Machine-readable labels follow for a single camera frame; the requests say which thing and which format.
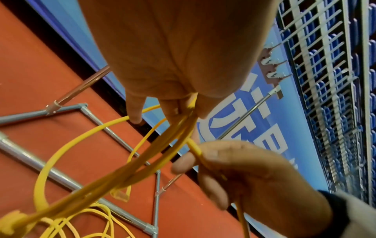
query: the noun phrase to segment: hand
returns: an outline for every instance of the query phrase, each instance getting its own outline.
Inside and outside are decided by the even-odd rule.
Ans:
[[[277,0],[79,0],[117,79],[131,122],[146,97],[174,122],[197,95],[205,118],[245,81],[277,12]]]
[[[220,209],[241,196],[247,214],[289,238],[311,237],[329,226],[333,215],[325,197],[280,155],[242,141],[206,142],[200,148],[210,170],[199,165],[199,185]],[[184,173],[195,164],[187,153],[172,172]]]

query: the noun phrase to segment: red surface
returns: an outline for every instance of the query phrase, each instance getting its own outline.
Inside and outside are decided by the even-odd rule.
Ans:
[[[43,44],[11,12],[0,4],[0,116],[40,110],[82,80]],[[103,122],[119,115],[91,89],[69,104],[86,102]],[[94,127],[79,112],[62,114],[1,127],[11,140],[43,160],[62,145]],[[142,138],[129,124],[111,128],[131,146]],[[81,184],[100,178],[123,165],[129,152],[105,133],[100,132],[67,152],[56,167]],[[171,163],[162,170],[161,184],[166,184]],[[15,209],[33,212],[33,186],[37,173],[0,153],[0,216]],[[132,187],[128,203],[108,198],[136,217],[151,223],[155,177]],[[46,196],[54,202],[68,191],[47,182]],[[80,215],[73,224],[80,236],[101,232],[105,222],[92,215]],[[126,224],[136,237],[146,234]],[[37,237],[41,227],[28,237]],[[116,236],[126,237],[117,228]],[[160,199],[159,237],[242,237],[240,224],[227,212],[216,209],[188,177],[183,176]]]

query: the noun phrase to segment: yellow cable bundle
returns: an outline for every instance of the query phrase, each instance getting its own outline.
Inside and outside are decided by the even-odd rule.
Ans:
[[[156,108],[159,108],[159,105],[146,108],[143,110],[143,113],[154,110]],[[83,212],[93,212],[102,215],[108,220],[105,231],[103,233],[91,234],[85,238],[91,238],[95,236],[100,236],[102,238],[113,238],[113,221],[123,227],[123,229],[127,230],[127,228],[111,215],[107,207],[95,203],[97,200],[111,191],[112,195],[116,196],[119,194],[120,189],[126,187],[128,188],[126,195],[120,195],[120,198],[124,198],[126,200],[129,199],[130,186],[132,184],[135,184],[149,177],[150,175],[153,175],[158,169],[168,163],[185,144],[188,144],[191,152],[203,164],[203,166],[205,166],[204,160],[202,159],[202,152],[200,151],[197,144],[195,144],[195,142],[190,139],[190,136],[193,129],[195,128],[195,124],[198,119],[197,115],[194,112],[193,102],[188,107],[188,110],[181,115],[179,122],[171,125],[161,136],[157,137],[138,159],[131,160],[136,150],[146,141],[148,135],[150,135],[160,124],[164,122],[163,120],[159,122],[153,128],[153,130],[151,130],[148,135],[136,146],[136,148],[128,158],[129,163],[49,206],[44,194],[45,182],[47,180],[49,171],[59,160],[59,158],[70,148],[93,135],[94,133],[101,131],[106,127],[127,121],[128,119],[129,117],[125,116],[97,126],[83,133],[82,135],[78,136],[77,138],[73,139],[72,141],[65,144],[62,148],[60,148],[50,158],[50,160],[48,160],[36,181],[34,187],[34,204],[37,212],[31,215],[26,215],[24,213],[21,213],[20,211],[13,211],[2,217],[0,219],[0,238],[21,238],[25,236],[39,221],[48,221],[49,223],[51,223],[50,227],[43,233],[41,238],[52,238],[56,234],[60,234],[60,236],[64,238],[65,235],[62,233],[61,229],[65,225],[67,225],[68,228],[73,232],[75,238],[79,238],[77,231],[69,223],[69,220],[72,219],[75,215]],[[140,169],[145,164],[145,162],[160,153],[161,150],[166,148],[175,139],[178,139],[178,141],[160,158],[158,158],[150,166]],[[107,214],[99,212],[95,209],[88,208],[90,206],[98,207],[107,212]],[[239,221],[243,225],[244,236],[248,238],[248,225],[246,223],[246,220],[244,219],[244,214],[240,212],[241,208],[238,208],[238,211]],[[111,236],[107,235],[109,226],[111,227]],[[127,230],[127,232],[132,238],[134,238],[129,230]]]

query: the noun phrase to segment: white sleeve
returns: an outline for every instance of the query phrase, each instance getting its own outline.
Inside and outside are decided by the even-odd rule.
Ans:
[[[341,238],[376,238],[376,210],[344,192],[336,195],[346,200],[350,219]]]

